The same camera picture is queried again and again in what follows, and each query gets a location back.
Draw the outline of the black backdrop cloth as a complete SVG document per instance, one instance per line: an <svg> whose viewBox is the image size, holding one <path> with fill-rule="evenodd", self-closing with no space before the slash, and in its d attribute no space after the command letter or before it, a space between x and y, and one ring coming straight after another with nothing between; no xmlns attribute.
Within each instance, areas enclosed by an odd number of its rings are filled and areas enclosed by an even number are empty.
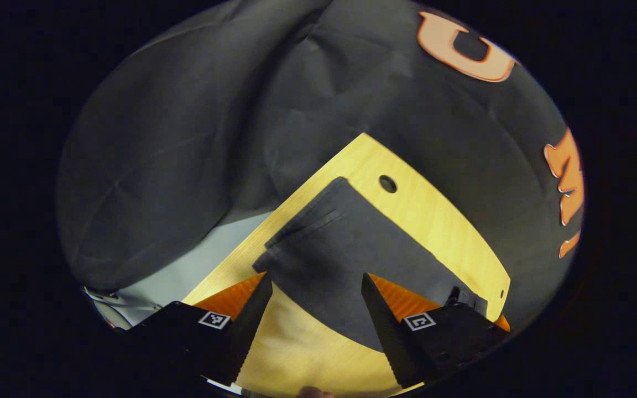
<svg viewBox="0 0 637 398"><path fill-rule="evenodd" d="M501 82L418 43L412 0L228 0L127 56L61 151L56 216L76 279L112 293L270 211L361 133L441 191L510 275L504 315L534 319L573 258L582 193L545 149L563 116L516 62Z"/></svg>

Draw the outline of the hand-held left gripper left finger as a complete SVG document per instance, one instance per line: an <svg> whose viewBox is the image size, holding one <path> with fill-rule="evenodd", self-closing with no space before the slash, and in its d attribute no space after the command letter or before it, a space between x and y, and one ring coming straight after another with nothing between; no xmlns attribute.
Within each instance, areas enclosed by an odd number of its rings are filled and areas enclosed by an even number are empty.
<svg viewBox="0 0 637 398"><path fill-rule="evenodd" d="M127 345L172 379L232 385L272 297L266 273L188 305L174 301L127 332Z"/></svg>

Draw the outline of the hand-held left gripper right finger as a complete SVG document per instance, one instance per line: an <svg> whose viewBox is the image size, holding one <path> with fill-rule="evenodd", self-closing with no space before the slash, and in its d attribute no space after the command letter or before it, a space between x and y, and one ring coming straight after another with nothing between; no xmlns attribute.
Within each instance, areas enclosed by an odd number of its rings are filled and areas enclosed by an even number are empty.
<svg viewBox="0 0 637 398"><path fill-rule="evenodd" d="M373 274L361 293L397 383L409 388L450 377L499 344L499 322L457 299L444 305Z"/></svg>

